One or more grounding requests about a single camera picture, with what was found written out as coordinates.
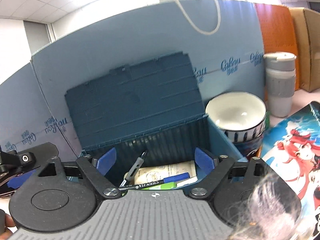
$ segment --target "white cord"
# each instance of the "white cord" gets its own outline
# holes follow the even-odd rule
[[[217,7],[217,14],[218,14],[218,23],[216,28],[211,31],[211,32],[206,32],[203,31],[201,29],[199,29],[194,23],[193,21],[190,19],[190,17],[188,16],[188,14],[186,13],[186,11],[184,10],[184,8],[182,7],[181,3],[179,2],[179,0],[174,0],[175,3],[178,5],[178,7],[180,8],[181,12],[183,13],[184,17],[187,19],[187,21],[190,23],[190,25],[199,33],[203,34],[203,35],[212,35],[214,33],[216,33],[220,27],[220,23],[221,23],[221,12],[220,12],[220,6],[219,6],[219,2],[218,0],[214,0],[214,3],[216,4]]]

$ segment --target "pen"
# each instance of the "pen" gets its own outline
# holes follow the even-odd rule
[[[124,180],[122,181],[122,183],[120,184],[119,188],[124,187],[125,184],[128,181],[131,181],[134,176],[137,174],[139,168],[142,166],[144,159],[146,158],[148,154],[148,151],[144,151],[140,157],[137,158],[136,162],[134,163],[134,165],[131,167],[131,169],[129,170],[127,176],[125,176]]]
[[[149,183],[142,183],[142,184],[137,184],[137,185],[128,185],[127,187],[119,187],[119,190],[144,189],[144,188],[155,186],[155,185],[160,185],[160,184],[164,184],[164,183],[168,183],[168,182],[176,182],[176,181],[189,179],[189,178],[190,178],[189,173],[185,172],[185,173],[174,175],[171,177],[167,177],[167,178],[164,178],[164,179],[161,179],[158,181],[153,181],[153,182],[149,182]]]

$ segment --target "green highlighter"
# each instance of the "green highlighter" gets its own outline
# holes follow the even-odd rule
[[[145,189],[152,189],[152,190],[164,190],[164,189],[172,189],[177,187],[177,183],[176,182],[168,182],[168,183],[164,183],[164,184],[160,184],[160,185],[156,185],[156,186],[152,186],[152,187],[147,187],[147,188],[143,188],[142,190]]]

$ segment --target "green object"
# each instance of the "green object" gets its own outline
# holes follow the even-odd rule
[[[267,116],[266,116],[266,130],[268,130],[270,127],[270,112],[267,111]]]
[[[177,183],[176,182],[168,182],[168,183],[164,183],[164,184],[160,184],[160,185],[156,185],[156,186],[152,186],[152,187],[147,187],[144,188],[142,190],[145,189],[152,189],[152,190],[164,190],[164,189],[172,189],[177,187]]]

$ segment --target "blue marker cap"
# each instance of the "blue marker cap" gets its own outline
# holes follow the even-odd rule
[[[174,176],[171,176],[171,177],[164,178],[163,181],[164,181],[164,183],[168,183],[168,182],[176,182],[176,181],[189,179],[189,178],[190,178],[189,173],[185,172],[185,173],[182,173],[182,174],[179,174],[179,175],[174,175]]]

